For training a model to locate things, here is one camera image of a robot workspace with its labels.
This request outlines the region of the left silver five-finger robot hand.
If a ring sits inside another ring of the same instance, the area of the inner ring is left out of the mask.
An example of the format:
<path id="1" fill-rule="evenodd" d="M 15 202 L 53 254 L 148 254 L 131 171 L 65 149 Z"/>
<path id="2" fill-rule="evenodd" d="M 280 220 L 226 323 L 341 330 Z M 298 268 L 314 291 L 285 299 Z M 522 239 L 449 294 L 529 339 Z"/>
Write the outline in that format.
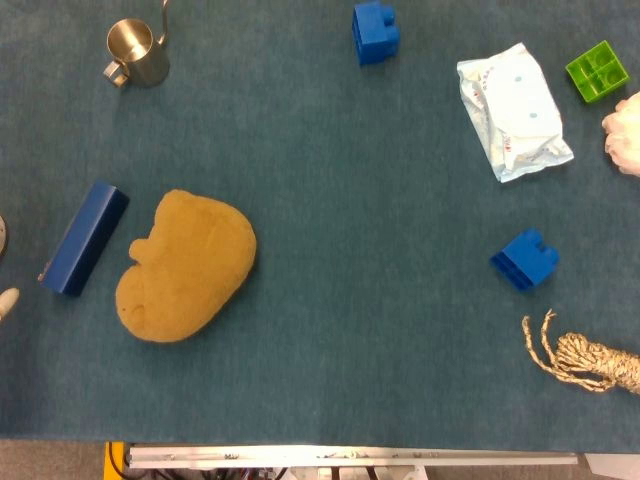
<path id="1" fill-rule="evenodd" d="M 0 293 L 0 319 L 3 320 L 16 305 L 20 296 L 20 290 L 11 287 Z"/>

